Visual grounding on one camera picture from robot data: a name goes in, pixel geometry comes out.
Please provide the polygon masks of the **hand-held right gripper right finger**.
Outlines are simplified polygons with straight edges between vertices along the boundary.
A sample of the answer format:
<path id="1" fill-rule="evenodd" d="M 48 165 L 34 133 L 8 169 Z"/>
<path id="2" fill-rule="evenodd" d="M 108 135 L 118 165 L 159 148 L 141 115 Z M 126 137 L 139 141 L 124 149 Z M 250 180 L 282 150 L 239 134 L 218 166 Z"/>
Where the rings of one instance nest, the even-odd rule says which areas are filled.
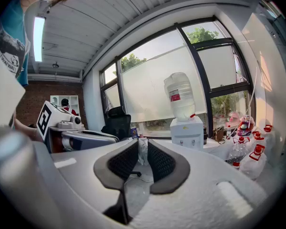
<path id="1" fill-rule="evenodd" d="M 190 164 L 184 156 L 153 140 L 148 140 L 148 162 L 153 173 L 151 194 L 175 192 L 190 174 Z"/>

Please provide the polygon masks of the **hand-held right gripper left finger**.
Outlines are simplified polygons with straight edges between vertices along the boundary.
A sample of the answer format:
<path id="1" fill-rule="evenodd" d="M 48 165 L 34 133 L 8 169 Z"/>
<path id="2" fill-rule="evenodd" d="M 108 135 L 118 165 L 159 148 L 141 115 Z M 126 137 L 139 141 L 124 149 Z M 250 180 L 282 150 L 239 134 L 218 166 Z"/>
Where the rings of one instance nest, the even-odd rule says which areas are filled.
<path id="1" fill-rule="evenodd" d="M 124 183 L 138 162 L 138 141 L 131 142 L 103 155 L 94 163 L 93 170 L 108 189 L 124 190 Z"/>

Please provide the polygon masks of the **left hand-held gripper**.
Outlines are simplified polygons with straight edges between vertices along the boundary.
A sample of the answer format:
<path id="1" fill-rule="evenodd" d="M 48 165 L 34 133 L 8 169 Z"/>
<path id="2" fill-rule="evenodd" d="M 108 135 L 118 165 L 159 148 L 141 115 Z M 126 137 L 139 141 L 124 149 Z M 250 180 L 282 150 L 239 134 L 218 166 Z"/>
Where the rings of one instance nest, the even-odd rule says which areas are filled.
<path id="1" fill-rule="evenodd" d="M 84 130 L 80 116 L 49 101 L 41 108 L 37 129 L 50 153 L 60 153 L 64 148 L 86 150 L 119 142 L 113 135 Z"/>

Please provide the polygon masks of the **person's left forearm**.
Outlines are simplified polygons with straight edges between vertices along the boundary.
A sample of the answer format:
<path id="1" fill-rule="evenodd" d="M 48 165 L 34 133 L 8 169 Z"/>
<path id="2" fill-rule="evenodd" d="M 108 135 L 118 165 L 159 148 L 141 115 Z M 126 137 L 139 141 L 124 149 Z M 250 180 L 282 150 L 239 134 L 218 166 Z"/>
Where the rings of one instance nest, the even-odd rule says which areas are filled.
<path id="1" fill-rule="evenodd" d="M 14 120 L 15 129 L 24 133 L 32 141 L 43 142 L 42 136 L 40 135 L 37 128 L 28 127 L 22 124 L 18 119 Z"/>

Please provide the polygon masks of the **black office chair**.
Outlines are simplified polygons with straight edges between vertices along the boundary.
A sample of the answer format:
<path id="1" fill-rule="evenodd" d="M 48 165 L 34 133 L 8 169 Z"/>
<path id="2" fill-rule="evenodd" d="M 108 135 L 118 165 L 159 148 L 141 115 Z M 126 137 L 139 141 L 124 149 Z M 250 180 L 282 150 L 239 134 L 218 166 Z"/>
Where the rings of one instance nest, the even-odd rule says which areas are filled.
<path id="1" fill-rule="evenodd" d="M 131 137 L 131 116 L 126 114 L 124 109 L 119 106 L 109 110 L 108 118 L 105 121 L 105 126 L 102 128 L 102 132 L 111 134 L 119 139 L 119 141 L 127 140 Z M 132 171 L 130 175 L 141 176 L 139 171 Z"/>

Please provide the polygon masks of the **white water dispenser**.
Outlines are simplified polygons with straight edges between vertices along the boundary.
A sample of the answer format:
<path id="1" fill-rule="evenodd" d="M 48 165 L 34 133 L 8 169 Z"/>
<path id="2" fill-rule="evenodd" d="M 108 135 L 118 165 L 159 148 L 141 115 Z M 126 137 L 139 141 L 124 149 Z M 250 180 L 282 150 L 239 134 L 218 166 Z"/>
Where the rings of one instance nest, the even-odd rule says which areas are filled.
<path id="1" fill-rule="evenodd" d="M 178 121 L 176 118 L 170 124 L 172 143 L 202 150 L 204 146 L 204 125 L 198 116 L 187 121 Z"/>

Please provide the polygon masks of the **white window sill ledge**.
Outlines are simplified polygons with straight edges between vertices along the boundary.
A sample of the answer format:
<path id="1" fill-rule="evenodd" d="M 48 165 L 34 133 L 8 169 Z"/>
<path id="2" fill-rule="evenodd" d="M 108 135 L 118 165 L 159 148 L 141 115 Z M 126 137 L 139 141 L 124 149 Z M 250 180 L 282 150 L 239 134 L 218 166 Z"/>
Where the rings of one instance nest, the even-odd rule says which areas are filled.
<path id="1" fill-rule="evenodd" d="M 214 155 L 222 160 L 227 160 L 228 154 L 232 149 L 233 143 L 228 140 L 222 144 L 207 139 L 207 143 L 204 145 L 204 139 L 202 137 L 188 137 L 178 138 L 176 144 L 171 139 L 152 139 L 143 138 L 143 140 L 152 140 L 171 151 L 184 156 L 186 159 L 193 159 L 196 155 L 201 155 L 203 152 L 206 154 Z"/>

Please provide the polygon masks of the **white cubby shelf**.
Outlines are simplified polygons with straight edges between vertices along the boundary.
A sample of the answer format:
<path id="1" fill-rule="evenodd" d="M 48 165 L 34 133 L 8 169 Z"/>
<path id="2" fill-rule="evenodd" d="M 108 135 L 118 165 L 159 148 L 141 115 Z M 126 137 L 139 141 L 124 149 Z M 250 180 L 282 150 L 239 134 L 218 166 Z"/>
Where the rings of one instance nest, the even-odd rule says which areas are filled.
<path id="1" fill-rule="evenodd" d="M 61 106 L 61 100 L 66 98 L 69 100 L 70 109 L 75 110 L 78 116 L 80 116 L 79 100 L 77 95 L 51 95 L 50 102 L 55 105 Z"/>

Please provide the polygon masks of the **brown woven handbag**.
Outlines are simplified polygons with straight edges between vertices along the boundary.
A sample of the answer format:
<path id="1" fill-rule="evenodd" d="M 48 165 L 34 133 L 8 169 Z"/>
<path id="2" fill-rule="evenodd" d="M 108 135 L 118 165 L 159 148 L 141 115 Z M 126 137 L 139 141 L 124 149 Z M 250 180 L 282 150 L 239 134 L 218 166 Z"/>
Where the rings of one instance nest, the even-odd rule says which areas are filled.
<path id="1" fill-rule="evenodd" d="M 212 139 L 215 140 L 220 145 L 225 142 L 225 131 L 223 127 L 218 127 L 213 130 Z"/>

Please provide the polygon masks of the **large clear water bottle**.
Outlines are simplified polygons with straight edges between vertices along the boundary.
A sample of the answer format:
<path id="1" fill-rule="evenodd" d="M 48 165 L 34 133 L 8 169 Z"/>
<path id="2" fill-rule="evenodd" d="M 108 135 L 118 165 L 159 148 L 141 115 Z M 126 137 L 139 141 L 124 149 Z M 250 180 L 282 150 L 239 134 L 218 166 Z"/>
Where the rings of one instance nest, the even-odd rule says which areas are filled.
<path id="1" fill-rule="evenodd" d="M 177 120 L 187 121 L 195 116 L 194 95 L 189 78 L 185 73 L 171 74 L 164 80 L 164 89 Z"/>

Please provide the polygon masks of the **white roller blind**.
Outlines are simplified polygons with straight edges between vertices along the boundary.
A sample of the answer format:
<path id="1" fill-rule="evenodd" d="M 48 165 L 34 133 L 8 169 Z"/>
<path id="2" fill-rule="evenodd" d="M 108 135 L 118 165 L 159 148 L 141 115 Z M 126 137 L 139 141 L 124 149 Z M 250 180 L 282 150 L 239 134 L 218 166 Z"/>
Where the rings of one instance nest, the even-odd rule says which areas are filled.
<path id="1" fill-rule="evenodd" d="M 179 47 L 147 60 L 121 74 L 123 97 L 132 122 L 173 118 L 164 80 L 171 74 L 183 72 L 189 78 L 196 113 L 206 113 L 204 91 L 196 65 L 186 47 Z"/>
<path id="2" fill-rule="evenodd" d="M 236 83 L 236 68 L 232 46 L 198 51 L 211 89 Z"/>

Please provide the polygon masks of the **black framed window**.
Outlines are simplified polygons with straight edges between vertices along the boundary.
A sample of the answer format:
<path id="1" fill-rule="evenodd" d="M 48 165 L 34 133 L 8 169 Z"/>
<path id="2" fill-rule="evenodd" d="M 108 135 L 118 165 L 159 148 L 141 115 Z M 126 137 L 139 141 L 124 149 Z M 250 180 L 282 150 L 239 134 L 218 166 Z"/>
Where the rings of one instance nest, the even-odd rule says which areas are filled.
<path id="1" fill-rule="evenodd" d="M 104 118 L 114 107 L 124 111 L 123 83 L 121 74 L 179 47 L 186 47 L 196 65 L 200 77 L 206 113 L 197 114 L 208 135 L 218 127 L 236 127 L 241 115 L 254 110 L 253 83 L 243 53 L 232 33 L 217 16 L 175 23 L 151 34 L 114 58 L 100 71 L 101 100 Z M 209 81 L 198 51 L 222 46 L 232 46 L 236 68 L 236 83 L 210 88 Z M 168 139 L 173 118 L 145 122 L 131 122 L 140 134 L 146 137 Z"/>

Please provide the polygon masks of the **long ceiling light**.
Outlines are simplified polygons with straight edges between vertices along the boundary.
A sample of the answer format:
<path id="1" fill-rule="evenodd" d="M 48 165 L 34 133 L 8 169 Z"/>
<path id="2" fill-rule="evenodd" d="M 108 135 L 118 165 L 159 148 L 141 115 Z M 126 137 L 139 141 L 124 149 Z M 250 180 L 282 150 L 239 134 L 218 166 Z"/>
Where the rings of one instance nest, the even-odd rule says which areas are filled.
<path id="1" fill-rule="evenodd" d="M 42 62 L 42 40 L 45 25 L 44 17 L 35 17 L 33 25 L 33 52 L 36 62 Z"/>

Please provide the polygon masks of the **teal printed t-shirt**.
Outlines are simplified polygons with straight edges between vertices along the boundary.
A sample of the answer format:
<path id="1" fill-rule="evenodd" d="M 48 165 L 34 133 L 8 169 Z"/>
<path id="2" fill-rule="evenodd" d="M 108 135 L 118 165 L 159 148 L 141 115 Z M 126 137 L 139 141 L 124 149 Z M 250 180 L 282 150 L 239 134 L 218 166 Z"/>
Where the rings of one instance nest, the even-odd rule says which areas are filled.
<path id="1" fill-rule="evenodd" d="M 0 59 L 23 87 L 28 85 L 30 46 L 20 0 L 11 0 L 0 16 Z"/>

